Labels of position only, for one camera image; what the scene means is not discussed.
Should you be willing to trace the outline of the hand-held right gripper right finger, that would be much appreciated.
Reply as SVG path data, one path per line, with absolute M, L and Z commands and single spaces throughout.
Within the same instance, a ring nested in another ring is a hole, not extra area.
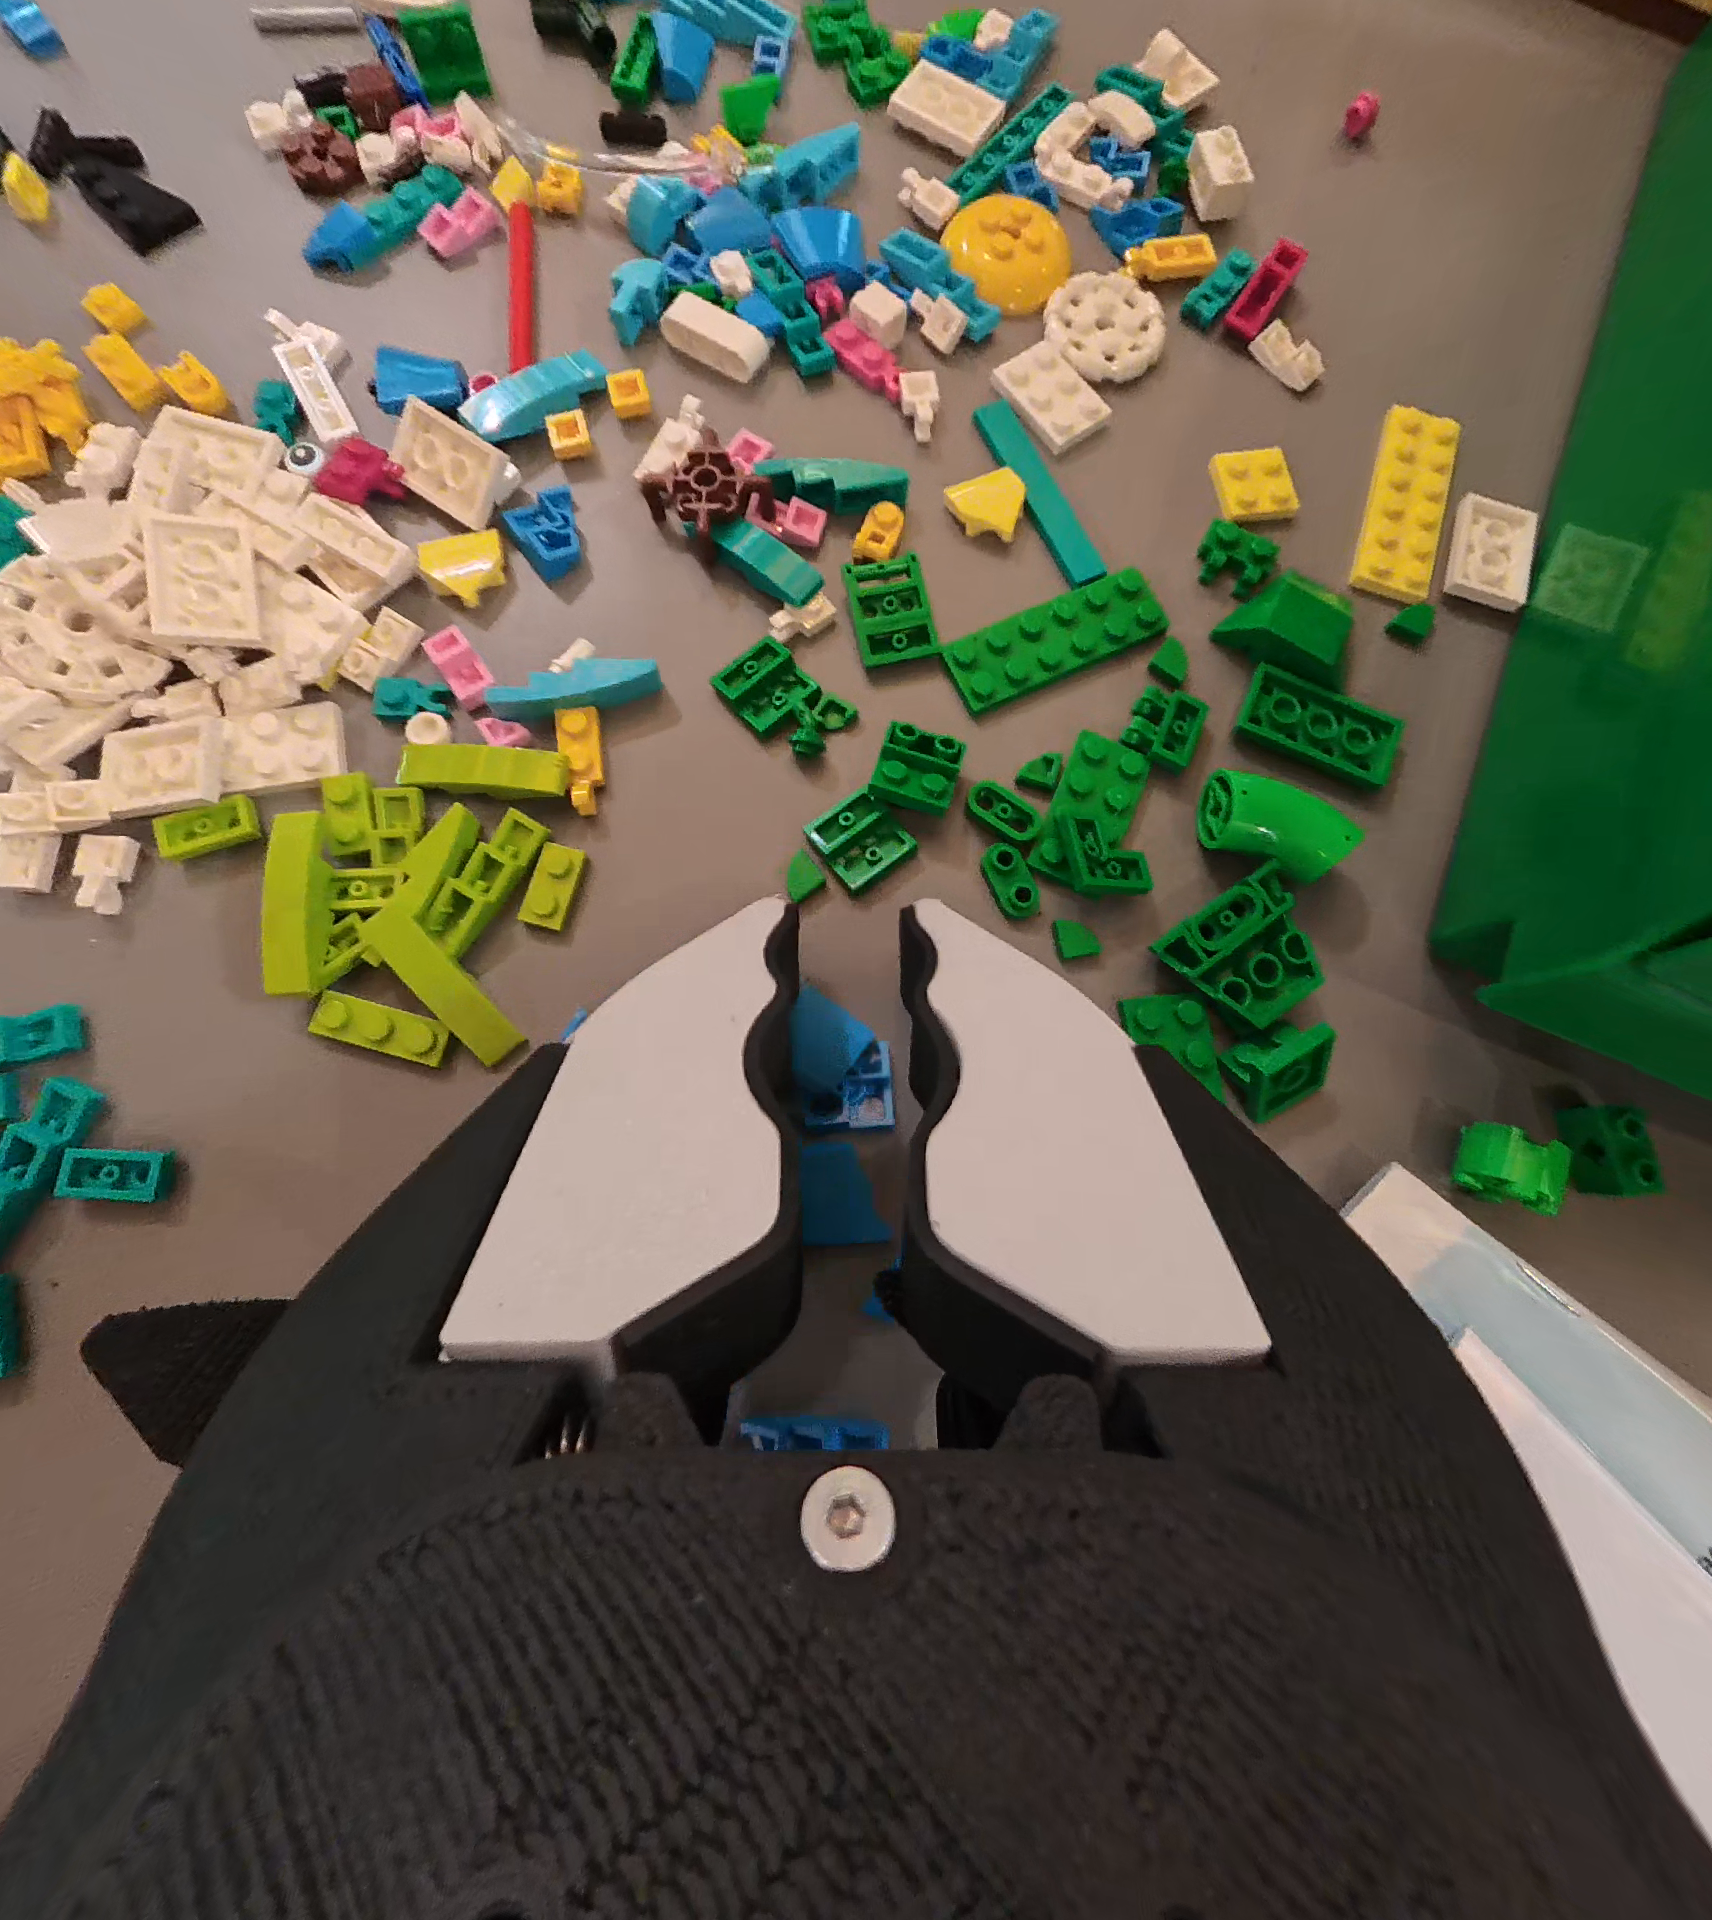
M 957 1376 L 1258 1363 L 1272 1336 L 1125 1032 L 939 899 L 897 922 L 901 1322 Z

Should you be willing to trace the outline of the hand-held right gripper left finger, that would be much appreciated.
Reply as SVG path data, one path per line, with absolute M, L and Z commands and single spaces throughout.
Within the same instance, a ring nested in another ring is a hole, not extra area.
M 796 1316 L 798 911 L 757 897 L 562 1047 L 437 1332 L 445 1362 L 740 1376 Z

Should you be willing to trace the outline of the blue curved lego brick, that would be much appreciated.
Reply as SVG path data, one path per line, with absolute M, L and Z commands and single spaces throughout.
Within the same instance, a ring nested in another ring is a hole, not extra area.
M 891 1049 L 863 1020 L 803 981 L 790 1012 L 794 1107 L 807 1133 L 874 1133 L 896 1124 Z

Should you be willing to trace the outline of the pile of lime lego pieces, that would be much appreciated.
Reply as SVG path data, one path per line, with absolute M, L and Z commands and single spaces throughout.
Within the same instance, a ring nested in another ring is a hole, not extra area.
M 470 972 L 507 914 L 564 932 L 585 855 L 535 809 L 589 804 L 596 759 L 503 738 L 411 738 L 387 779 L 347 763 L 328 703 L 224 722 L 220 781 L 186 785 L 152 821 L 187 862 L 262 843 L 260 990 L 307 1005 L 326 1041 L 435 1067 L 457 1046 L 486 1067 L 525 1033 Z

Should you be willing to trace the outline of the bright green rounded lego piece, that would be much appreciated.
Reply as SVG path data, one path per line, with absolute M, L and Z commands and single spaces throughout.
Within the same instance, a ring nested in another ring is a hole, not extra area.
M 1554 1218 L 1563 1208 L 1570 1172 L 1571 1151 L 1561 1140 L 1533 1140 L 1515 1124 L 1473 1120 L 1460 1130 L 1448 1177 L 1460 1192 Z

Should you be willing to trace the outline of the pile of green lego pieces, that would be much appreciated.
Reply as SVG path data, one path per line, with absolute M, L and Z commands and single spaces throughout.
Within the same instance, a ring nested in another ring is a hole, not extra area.
M 1252 667 L 1232 739 L 1357 794 L 1384 791 L 1405 724 L 1348 694 L 1348 599 L 1294 569 L 1276 572 L 1276 547 L 1240 539 L 1225 522 L 1210 525 L 1199 560 L 1203 579 L 1225 563 L 1241 569 L 1234 601 L 1210 630 Z M 981 835 L 977 870 L 1005 922 L 1036 919 L 1045 890 L 1081 901 L 1150 899 L 1156 875 L 1132 839 L 1134 821 L 1152 775 L 1194 763 L 1210 708 L 1184 684 L 1185 651 L 1145 576 L 1097 572 L 948 642 L 927 620 L 913 556 L 852 563 L 843 586 L 863 662 L 939 662 L 969 717 L 1135 649 L 1156 654 L 1112 732 L 1081 729 L 1011 779 L 964 781 L 964 738 L 890 722 L 868 779 L 803 827 L 784 875 L 787 899 L 803 903 L 826 887 L 863 895 L 918 853 L 910 817 L 938 819 L 955 801 Z M 1335 1032 L 1296 1018 L 1324 985 L 1297 903 L 1364 843 L 1366 830 L 1296 779 L 1219 766 L 1195 796 L 1194 834 L 1199 852 L 1245 870 L 1150 944 L 1173 990 L 1125 996 L 1115 1013 L 1134 1044 L 1157 1047 L 1213 1096 L 1236 1098 L 1252 1121 L 1267 1121 L 1325 1086 Z

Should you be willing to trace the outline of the closed lego instruction booklets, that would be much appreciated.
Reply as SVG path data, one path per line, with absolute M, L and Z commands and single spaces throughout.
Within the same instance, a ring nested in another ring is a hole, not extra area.
M 1492 1409 L 1712 1846 L 1712 1402 L 1399 1164 L 1344 1214 Z

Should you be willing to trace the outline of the long teal lego tile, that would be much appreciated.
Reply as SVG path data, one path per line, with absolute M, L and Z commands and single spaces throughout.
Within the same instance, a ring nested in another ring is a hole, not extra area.
M 1023 487 L 1023 511 L 1072 587 L 1088 586 L 1107 574 L 1107 563 L 1073 511 L 1054 470 L 1030 428 L 1008 400 L 987 400 L 969 414 L 974 431 L 993 456 L 1010 467 Z

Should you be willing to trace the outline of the brown lego connector piece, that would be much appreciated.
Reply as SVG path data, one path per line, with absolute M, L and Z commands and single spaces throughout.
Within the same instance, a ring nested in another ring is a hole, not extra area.
M 676 518 L 704 563 L 715 556 L 718 532 L 776 503 L 773 482 L 737 467 L 711 428 L 702 428 L 670 470 L 646 473 L 637 489 L 656 523 Z

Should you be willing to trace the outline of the square yellow lego plate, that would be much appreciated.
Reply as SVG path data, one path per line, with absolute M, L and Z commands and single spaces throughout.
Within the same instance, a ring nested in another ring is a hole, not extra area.
M 1300 493 L 1277 444 L 1218 449 L 1205 473 L 1218 515 L 1228 522 L 1255 525 L 1300 514 Z

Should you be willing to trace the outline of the pile of white lego pieces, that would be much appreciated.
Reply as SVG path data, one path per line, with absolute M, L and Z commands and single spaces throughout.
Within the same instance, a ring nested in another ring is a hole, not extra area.
M 58 492 L 0 492 L 0 894 L 123 905 L 137 839 L 220 784 L 224 722 L 374 695 L 426 634 L 411 552 L 319 492 L 303 441 L 168 406 L 100 426 Z

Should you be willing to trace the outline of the square white lego plate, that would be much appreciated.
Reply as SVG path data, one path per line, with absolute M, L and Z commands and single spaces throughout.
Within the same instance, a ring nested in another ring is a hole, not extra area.
M 1482 492 L 1454 503 L 1443 594 L 1494 611 L 1519 611 L 1529 595 L 1540 514 Z

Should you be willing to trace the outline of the long yellow lego plate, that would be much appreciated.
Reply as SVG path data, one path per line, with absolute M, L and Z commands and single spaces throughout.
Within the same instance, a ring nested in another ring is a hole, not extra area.
M 1457 419 L 1411 403 L 1386 410 L 1348 584 L 1404 608 L 1429 598 L 1462 441 Z

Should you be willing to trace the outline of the pile of mixed lego pieces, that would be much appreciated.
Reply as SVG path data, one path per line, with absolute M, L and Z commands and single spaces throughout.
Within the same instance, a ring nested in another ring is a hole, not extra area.
M 939 356 L 1036 318 L 992 386 L 1052 449 L 1107 416 L 1107 388 L 1159 361 L 1167 324 L 1243 352 L 1286 391 L 1324 353 L 1286 320 L 1307 249 L 1229 245 L 1253 190 L 1245 145 L 1210 116 L 1219 75 L 1171 28 L 1086 88 L 1041 81 L 1059 11 L 964 4 L 918 29 L 874 4 L 530 4 L 538 37 L 607 85 L 580 151 L 515 125 L 470 4 L 251 4 L 260 36 L 359 36 L 246 107 L 246 132 L 326 207 L 302 243 L 317 275 L 351 277 L 407 245 L 453 265 L 502 238 L 507 370 L 379 347 L 387 416 L 434 410 L 483 441 L 589 446 L 584 408 L 652 410 L 646 378 L 587 349 L 538 352 L 539 219 L 573 219 L 589 180 L 627 255 L 607 324 L 629 349 L 660 338 L 751 384 L 784 358 L 840 372 L 933 436 Z

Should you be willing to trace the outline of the pile of yellow lego pieces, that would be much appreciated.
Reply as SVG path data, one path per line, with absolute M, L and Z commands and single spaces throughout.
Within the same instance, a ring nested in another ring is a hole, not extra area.
M 236 418 L 214 365 L 171 347 L 130 277 L 85 284 L 60 318 L 55 335 L 0 334 L 0 492 L 71 467 L 100 426 L 148 426 L 168 406 Z

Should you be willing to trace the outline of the group of black lego wedges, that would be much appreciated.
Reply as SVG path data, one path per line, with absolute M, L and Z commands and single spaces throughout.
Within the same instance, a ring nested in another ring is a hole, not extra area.
M 37 107 L 25 142 L 0 119 L 0 197 L 35 226 L 44 219 L 42 193 L 58 186 L 69 186 L 137 258 L 203 226 L 196 203 L 150 177 L 148 155 L 132 135 L 78 129 L 55 105 Z

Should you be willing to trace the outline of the large green plastic lid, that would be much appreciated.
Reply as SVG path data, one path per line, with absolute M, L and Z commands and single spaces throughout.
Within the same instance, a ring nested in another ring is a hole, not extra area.
M 1677 66 L 1428 946 L 1712 1101 L 1712 20 Z

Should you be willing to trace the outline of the dark green lego bracket piece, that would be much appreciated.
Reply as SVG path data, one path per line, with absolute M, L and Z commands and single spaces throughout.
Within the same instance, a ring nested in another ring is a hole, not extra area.
M 1643 1107 L 1561 1101 L 1554 1105 L 1554 1131 L 1570 1155 L 1571 1189 L 1608 1197 L 1658 1196 L 1666 1189 Z

